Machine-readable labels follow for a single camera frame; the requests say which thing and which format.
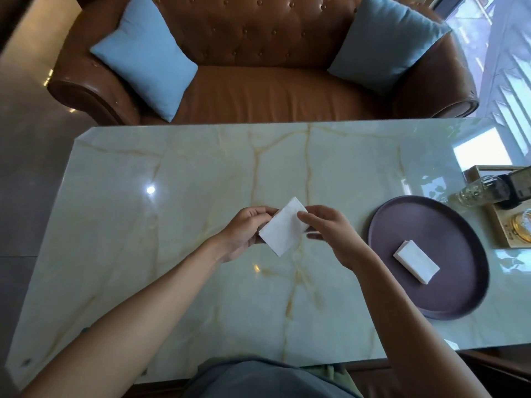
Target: light blue pillow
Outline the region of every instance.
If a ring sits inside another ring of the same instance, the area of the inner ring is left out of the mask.
[[[90,52],[125,79],[164,120],[171,121],[197,72],[151,0],[131,0],[115,32]]]
[[[393,0],[362,0],[328,72],[385,96],[450,27]]]

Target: person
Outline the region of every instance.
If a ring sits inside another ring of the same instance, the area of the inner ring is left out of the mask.
[[[368,311],[402,389],[409,396],[489,396],[435,332],[342,213],[316,205],[299,212],[307,237],[324,240],[358,278]],[[159,279],[96,321],[22,391],[22,397],[120,397],[134,383],[221,263],[260,242],[277,209],[242,209],[220,233]],[[324,377],[261,358],[230,359],[199,372],[183,397],[359,396]]]

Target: tufted sofa backrest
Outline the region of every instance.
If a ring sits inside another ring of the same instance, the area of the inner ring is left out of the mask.
[[[361,0],[153,0],[198,65],[328,68]]]

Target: hand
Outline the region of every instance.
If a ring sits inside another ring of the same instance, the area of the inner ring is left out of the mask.
[[[345,216],[324,205],[307,206],[308,212],[299,211],[298,218],[310,226],[309,239],[326,241],[343,266],[352,269],[354,261],[372,252]]]
[[[243,208],[218,234],[213,236],[223,251],[221,262],[237,259],[255,243],[263,243],[258,228],[268,223],[278,211],[268,206]]]

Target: dark round tray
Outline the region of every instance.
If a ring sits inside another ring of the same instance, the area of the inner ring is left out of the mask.
[[[415,241],[441,268],[428,285],[393,257],[404,240]],[[488,261],[481,241],[457,212],[431,198],[406,195],[387,201],[371,220],[368,245],[428,318],[462,317],[487,293]]]

